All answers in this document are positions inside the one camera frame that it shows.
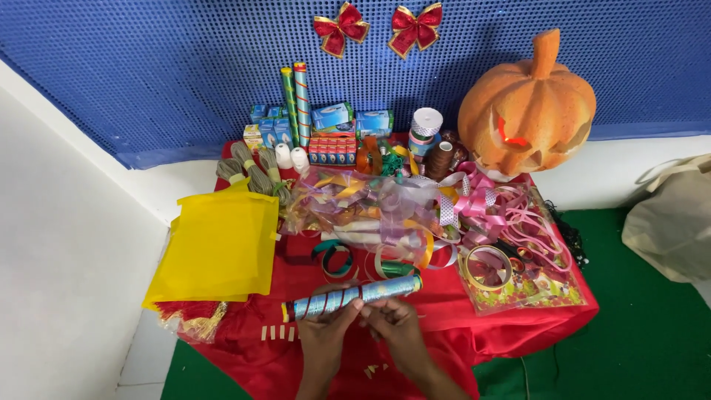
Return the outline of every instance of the foam pumpkin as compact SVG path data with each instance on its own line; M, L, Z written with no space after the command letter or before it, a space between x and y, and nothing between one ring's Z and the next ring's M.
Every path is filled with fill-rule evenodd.
M469 90L459 135L485 169L514 177L551 169L587 140L595 115L590 84L555 62L560 30L533 38L533 59L499 64Z

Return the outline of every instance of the green floor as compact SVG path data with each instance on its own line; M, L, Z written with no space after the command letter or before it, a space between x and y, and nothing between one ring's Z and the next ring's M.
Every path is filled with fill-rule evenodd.
M524 357L531 399L711 399L711 310L693 286L666 280L622 244L625 214L564 215L583 236L590 259L583 274L600 312L555 353L552 347ZM521 359L495 359L474 374L482 399L525 399ZM249 398L187 344L177 344L163 400Z

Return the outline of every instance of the pumpkin stem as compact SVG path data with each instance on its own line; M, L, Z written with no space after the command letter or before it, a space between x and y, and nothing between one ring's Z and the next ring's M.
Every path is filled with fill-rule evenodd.
M555 65L560 47L560 29L541 32L533 38L533 64L531 78L548 79Z

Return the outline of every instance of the yellow paper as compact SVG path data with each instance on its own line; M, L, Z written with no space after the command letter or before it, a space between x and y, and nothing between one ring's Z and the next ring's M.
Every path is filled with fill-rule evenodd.
M269 294L279 204L275 197L249 192L248 181L178 200L181 216L171 223L170 241L143 307Z

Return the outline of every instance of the human hand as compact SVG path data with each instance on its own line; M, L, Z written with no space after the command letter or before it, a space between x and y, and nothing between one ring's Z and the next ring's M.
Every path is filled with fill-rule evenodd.
M396 299L385 299L366 305L360 314L363 325L370 325L390 349L397 369L408 379L425 379L430 369L436 368L427 352L419 330L417 312L410 304Z
M357 285L357 282L324 285L314 291L320 295ZM325 397L328 383L341 367L343 336L363 308L363 300L355 298L344 308L327 315L296 321L304 352L304 375L297 399Z

